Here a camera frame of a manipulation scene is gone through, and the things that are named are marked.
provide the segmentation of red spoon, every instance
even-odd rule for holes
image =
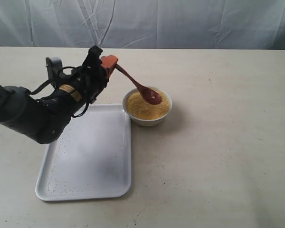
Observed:
[[[162,99],[161,99],[162,97],[157,92],[155,92],[154,90],[148,87],[145,87],[139,84],[120,65],[116,64],[115,69],[123,73],[125,76],[128,77],[128,79],[130,79],[133,82],[133,84],[136,86],[137,90],[139,91],[139,93],[141,94],[141,96],[146,102],[152,105],[155,105],[155,104],[158,105],[162,102]]]

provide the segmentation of yellow food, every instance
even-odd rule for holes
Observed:
[[[157,91],[162,98],[160,104],[152,105],[142,98],[139,92],[131,94],[126,103],[127,111],[136,118],[143,120],[154,120],[165,115],[170,108],[169,102],[165,94]]]

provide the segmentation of white bowl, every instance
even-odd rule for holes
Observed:
[[[167,100],[168,100],[168,103],[169,103],[169,110],[168,112],[163,115],[162,117],[160,118],[157,118],[157,119],[154,119],[154,120],[144,120],[144,119],[139,119],[135,116],[132,116],[128,110],[126,109],[126,103],[127,103],[127,99],[128,97],[132,94],[132,93],[135,93],[137,92],[137,89],[133,89],[131,91],[129,91],[125,96],[124,96],[124,99],[123,99],[123,109],[124,111],[130,116],[130,118],[135,122],[137,123],[138,125],[140,126],[143,126],[143,127],[151,127],[151,126],[155,126],[155,125],[158,125],[159,123],[161,123],[165,118],[166,116],[169,114],[169,112],[171,111],[172,109],[172,99],[171,97],[164,91],[162,91],[161,89],[158,89],[158,88],[155,88],[155,87],[149,87],[151,89],[154,89],[154,90],[157,90],[157,91],[161,91],[162,93],[165,94],[165,96],[167,97]]]

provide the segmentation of table surface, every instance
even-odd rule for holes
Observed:
[[[33,90],[47,79],[46,57],[78,66],[86,54],[0,47],[0,84]],[[285,228],[285,51],[109,54],[173,99],[161,125],[132,124],[131,189],[118,199],[43,202],[35,185],[45,146],[0,125],[0,227]],[[132,88],[114,72],[96,103],[121,103]]]

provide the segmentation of plastic tray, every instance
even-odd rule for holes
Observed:
[[[36,195],[43,201],[113,198],[131,185],[130,118],[120,104],[95,104],[48,145]]]

